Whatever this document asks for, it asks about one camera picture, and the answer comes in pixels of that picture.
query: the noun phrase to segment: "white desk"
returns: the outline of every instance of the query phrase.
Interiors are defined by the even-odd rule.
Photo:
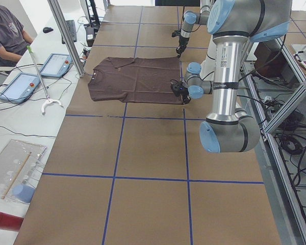
[[[86,32],[82,24],[78,24],[78,19],[84,16],[81,9],[78,11],[65,14],[65,19],[74,19],[76,23],[77,42],[75,43],[77,52],[81,54],[86,43]],[[50,33],[39,33],[34,42],[32,43],[32,51],[34,52],[35,59],[38,64],[43,64],[51,53],[68,54],[66,45],[61,43],[61,34],[57,27],[55,20],[52,18],[48,23],[48,27],[52,27],[54,30]],[[17,66],[32,64],[31,56],[26,52],[22,59],[18,62]],[[36,74],[34,67],[23,67],[23,72]],[[20,71],[14,70],[7,77],[5,84],[9,84]],[[66,108],[68,107],[74,90],[76,88],[79,76],[76,68],[73,66],[70,71],[64,76],[65,79],[58,80],[55,84],[52,84],[56,79],[44,79],[45,84],[49,86],[48,93],[52,99],[59,99],[61,96],[61,103],[63,108],[58,104],[54,103],[46,107],[46,115],[41,114],[41,106],[44,100],[39,101],[27,101],[14,108],[0,111],[0,126],[4,126],[12,131],[23,133],[23,134],[36,134],[36,135],[52,135],[56,136],[61,126],[62,120],[65,116]],[[44,91],[41,85],[36,89],[36,93],[31,96],[32,100],[45,98]],[[11,103],[0,104],[0,109],[8,108],[13,106]],[[15,135],[10,133],[6,129],[0,128],[0,152],[9,142],[10,139],[23,140],[31,143],[41,144],[47,147],[47,151],[43,158],[42,163],[47,161],[47,158],[51,152],[54,138],[48,137],[26,137],[22,135]],[[12,215],[25,216],[28,205],[19,204],[13,201],[0,200],[0,211],[6,212]],[[3,231],[0,230],[0,245],[11,245],[13,244],[17,232]]]

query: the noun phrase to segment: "blue joint cap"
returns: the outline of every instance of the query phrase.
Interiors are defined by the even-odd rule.
[[[202,67],[197,62],[191,62],[187,66],[187,71],[192,74],[200,74],[201,70],[202,70]]]
[[[204,90],[196,85],[189,86],[188,88],[189,97],[192,99],[200,99],[204,94]]]
[[[212,7],[208,20],[208,32],[215,34],[228,19],[236,0],[216,1]]]
[[[196,22],[196,14],[193,12],[186,12],[185,13],[185,22],[188,24],[195,24]]]
[[[211,153],[221,152],[219,140],[216,137],[213,128],[207,121],[204,121],[200,124],[199,137],[200,137],[200,143],[207,152]]]
[[[262,31],[250,38],[250,42],[265,42],[282,37],[288,32],[290,21]]]

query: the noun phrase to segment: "red cylinder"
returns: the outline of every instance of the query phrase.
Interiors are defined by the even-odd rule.
[[[0,229],[19,231],[24,218],[0,212]]]

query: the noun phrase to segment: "computer mouse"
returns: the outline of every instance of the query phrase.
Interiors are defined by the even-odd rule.
[[[53,31],[53,29],[52,29],[51,27],[44,27],[44,28],[43,28],[43,32],[44,32],[44,33],[49,33],[49,32],[51,32],[51,31]]]

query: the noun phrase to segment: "tablet screen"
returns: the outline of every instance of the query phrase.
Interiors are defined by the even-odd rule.
[[[30,83],[34,83],[37,76],[21,74],[4,92],[4,96],[8,99],[16,100],[22,97],[25,90],[29,87]]]
[[[65,64],[68,55],[52,55],[46,63],[44,69],[41,71],[42,74],[57,75],[61,67]]]

